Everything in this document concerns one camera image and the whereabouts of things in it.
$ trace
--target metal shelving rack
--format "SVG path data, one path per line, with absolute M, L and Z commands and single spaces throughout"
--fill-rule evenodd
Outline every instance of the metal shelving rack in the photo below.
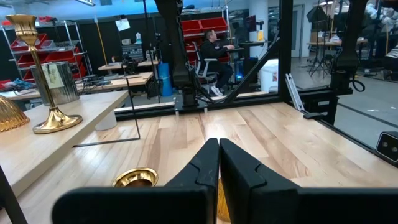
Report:
M 77 36 L 79 38 L 78 40 L 72 40 L 71 39 L 68 26 L 75 26 L 76 27 Z M 80 72 L 80 68 L 79 68 L 79 64 L 77 62 L 76 56 L 77 55 L 83 55 L 84 61 L 85 61 L 85 64 L 86 64 L 86 68 L 87 68 L 86 70 L 87 70 L 88 74 L 91 75 L 93 70 L 91 69 L 91 64 L 90 64 L 90 60 L 88 58 L 87 52 L 85 52 L 85 50 L 83 48 L 83 42 L 81 41 L 78 24 L 76 22 L 71 22 L 71 21 L 36 22 L 36 28 L 37 29 L 45 28 L 45 27 L 65 27 L 65 29 L 67 31 L 67 35 L 68 35 L 69 45 L 65 46 L 65 47 L 51 47 L 51 48 L 47 48 L 47 49 L 39 49 L 38 52 L 50 53 L 50 52 L 72 51 L 73 52 L 73 56 L 75 58 L 75 62 L 74 63 L 70 63 L 70 65 L 76 65 L 77 66 L 77 69 L 79 71 L 80 79 L 82 79 L 82 74 Z M 18 66 L 18 62 L 17 62 L 17 55 L 27 54 L 27 53 L 29 53 L 29 51 L 28 50 L 13 51 L 11 49 L 10 40 L 8 39 L 8 36 L 7 36 L 7 30 L 14 30 L 14 26 L 1 26 L 1 29 L 3 31 L 3 34 L 4 34 L 5 38 L 6 38 L 8 47 L 9 47 L 11 55 L 12 55 L 12 59 L 10 59 L 9 61 L 14 61 L 15 62 L 15 65 L 17 67 L 19 76 L 21 77 L 21 80 L 23 80 L 24 76 L 22 75 L 22 71 L 29 70 L 31 67 L 26 67 L 26 68 L 19 67 Z M 79 43 L 80 43 L 80 47 L 81 47 L 81 52 L 80 53 L 75 53 L 74 49 Z
M 222 17 L 226 19 L 227 29 L 223 31 L 217 31 L 216 34 L 229 34 L 229 12 L 228 6 L 223 7 L 206 7 L 200 9 L 184 9 L 181 13 L 182 16 L 184 15 L 193 15 L 193 14 L 203 14 L 203 13 L 212 13 L 212 12 L 221 12 Z M 197 33 L 197 34 L 185 34 L 184 37 L 203 37 L 204 33 Z M 188 50 L 187 53 L 194 53 L 195 50 Z

